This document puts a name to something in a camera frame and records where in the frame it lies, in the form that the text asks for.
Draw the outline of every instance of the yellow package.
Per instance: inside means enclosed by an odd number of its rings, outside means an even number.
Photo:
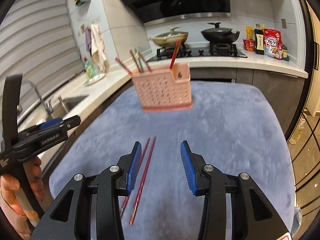
[[[253,28],[250,26],[246,26],[245,29],[247,31],[247,40],[252,41],[253,40]]]

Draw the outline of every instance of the gas stove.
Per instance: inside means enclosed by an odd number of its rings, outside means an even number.
[[[171,59],[174,47],[157,49],[157,54],[148,60],[158,61],[162,59]],[[209,47],[186,48],[182,45],[179,49],[177,58],[185,57],[247,57],[237,50],[235,44],[212,44]]]

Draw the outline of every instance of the dish towel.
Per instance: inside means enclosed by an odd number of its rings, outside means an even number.
[[[104,54],[104,41],[101,37],[100,28],[96,24],[91,25],[91,53],[92,60],[100,68],[100,71],[106,73],[109,69],[107,57]]]
[[[85,30],[85,44],[87,48],[87,52],[90,53],[90,56],[92,56],[91,53],[91,28],[87,27]]]

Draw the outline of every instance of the sink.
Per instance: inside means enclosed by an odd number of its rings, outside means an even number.
[[[79,103],[81,103],[84,99],[86,99],[87,96],[79,96],[79,97],[71,97],[71,98],[64,98],[63,99],[63,105],[57,107],[51,114],[52,118],[63,118],[66,116],[72,109],[74,109]],[[50,117],[46,116],[44,119],[42,118],[37,122],[43,123],[51,120]]]

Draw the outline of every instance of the gripper handle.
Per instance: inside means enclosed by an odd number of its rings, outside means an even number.
[[[31,224],[35,227],[44,215],[44,210],[30,187],[30,182],[35,180],[35,176],[32,174],[33,166],[34,159],[23,164],[19,163],[9,173],[20,183],[20,189],[15,192],[15,196]]]

